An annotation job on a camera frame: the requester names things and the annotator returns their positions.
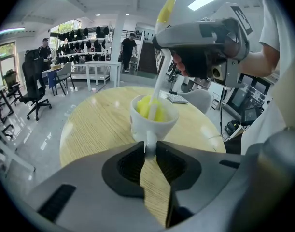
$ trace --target human hand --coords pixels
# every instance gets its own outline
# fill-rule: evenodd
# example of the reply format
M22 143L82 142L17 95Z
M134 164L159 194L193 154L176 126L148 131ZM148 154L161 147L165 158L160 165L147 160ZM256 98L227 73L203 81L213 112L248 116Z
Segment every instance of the human hand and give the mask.
M225 48L224 53L229 57L233 58L239 52L239 45L233 41L230 37L226 37L225 39ZM173 56L173 61L176 63L176 67L182 72L182 76L188 76L186 72L186 67L182 62L182 58L175 54Z

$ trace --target office chair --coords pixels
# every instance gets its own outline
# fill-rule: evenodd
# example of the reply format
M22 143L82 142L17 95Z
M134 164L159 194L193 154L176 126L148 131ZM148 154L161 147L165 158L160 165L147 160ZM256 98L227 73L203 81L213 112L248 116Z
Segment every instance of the office chair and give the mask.
M193 106L199 109L202 113L206 112L211 107L211 94L203 89L196 89L188 93L177 93L188 100Z
M14 97L14 101L12 101L10 105L14 103L14 106L16 106L16 101L22 98L22 93L19 87L20 84L16 81L16 72L13 70L8 70L3 78L8 86L8 93L6 94L7 98L11 96Z
M25 62L22 67L27 94L24 95L20 101L25 104L27 102L32 102L32 105L35 104L32 110L27 114L27 119L30 119L29 115L36 110L36 121L38 121L38 111L40 107L48 106L50 109L52 108L48 99L39 102L45 95L45 84L42 80L42 71L44 69L43 58L39 57L38 50L31 50L26 53Z

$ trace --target white sleeve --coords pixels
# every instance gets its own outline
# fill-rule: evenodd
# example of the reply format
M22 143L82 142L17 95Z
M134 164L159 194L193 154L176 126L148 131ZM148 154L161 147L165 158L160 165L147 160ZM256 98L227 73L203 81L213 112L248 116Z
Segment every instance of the white sleeve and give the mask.
M263 0L264 24L259 42L279 51L279 36L273 3L273 0Z

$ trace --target person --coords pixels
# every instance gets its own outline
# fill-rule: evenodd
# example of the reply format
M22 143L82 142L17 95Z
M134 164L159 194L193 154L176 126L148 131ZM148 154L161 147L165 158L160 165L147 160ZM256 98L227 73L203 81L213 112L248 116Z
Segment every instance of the person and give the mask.
M272 74L279 64L280 78L295 59L295 28L277 0L263 0L264 25L259 42L262 51L250 52L239 64L239 72L256 77ZM234 57L238 46L234 41L226 40L224 52ZM183 60L174 55L177 67L186 76ZM267 109L240 136L225 142L227 153L244 155L252 144L263 143L269 136L286 127L281 113L272 100Z
M133 47L136 50L136 55L138 55L137 44L134 40L134 36L134 33L131 33L129 38L124 39L121 44L120 52L123 54L123 65L125 72L129 72L129 62L132 57Z
M43 59L44 59L44 70L49 69L49 61L48 61L48 59L50 58L50 55L51 55L51 49L48 46L48 42L49 42L48 39L44 38L42 40L42 46L40 46L38 48L39 56L43 57Z

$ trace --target white ceiling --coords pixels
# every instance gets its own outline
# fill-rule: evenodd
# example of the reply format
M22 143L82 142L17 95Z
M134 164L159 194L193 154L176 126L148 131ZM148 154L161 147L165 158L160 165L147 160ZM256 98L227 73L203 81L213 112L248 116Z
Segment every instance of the white ceiling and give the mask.
M145 18L155 22L166 0L21 0L8 16L1 29L24 25L26 30L42 32L60 23L87 17L95 20L95 14L117 14L125 11L132 18ZM172 24L200 20L210 16L224 2L235 2L241 7L262 6L261 0L217 0L197 11L187 6L194 0L176 0Z

